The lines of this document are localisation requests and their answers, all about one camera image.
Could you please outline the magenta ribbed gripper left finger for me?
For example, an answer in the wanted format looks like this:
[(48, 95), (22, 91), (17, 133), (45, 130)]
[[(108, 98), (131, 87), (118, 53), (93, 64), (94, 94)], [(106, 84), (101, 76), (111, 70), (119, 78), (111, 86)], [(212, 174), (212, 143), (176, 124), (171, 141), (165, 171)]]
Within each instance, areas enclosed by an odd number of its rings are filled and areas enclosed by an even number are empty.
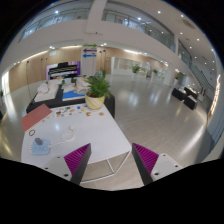
[(88, 143), (64, 157), (64, 160), (72, 174), (71, 182), (79, 185), (84, 175), (87, 163), (91, 155), (91, 144)]

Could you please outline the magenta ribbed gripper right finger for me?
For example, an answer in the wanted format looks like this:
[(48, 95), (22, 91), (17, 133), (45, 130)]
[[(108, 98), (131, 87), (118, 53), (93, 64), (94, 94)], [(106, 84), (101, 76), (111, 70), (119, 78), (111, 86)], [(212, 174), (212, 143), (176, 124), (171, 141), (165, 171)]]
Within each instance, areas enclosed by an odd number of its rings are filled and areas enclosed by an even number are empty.
[(153, 179), (151, 177), (151, 173), (159, 155), (136, 143), (132, 144), (132, 155), (136, 162), (143, 184), (148, 185), (152, 183)]

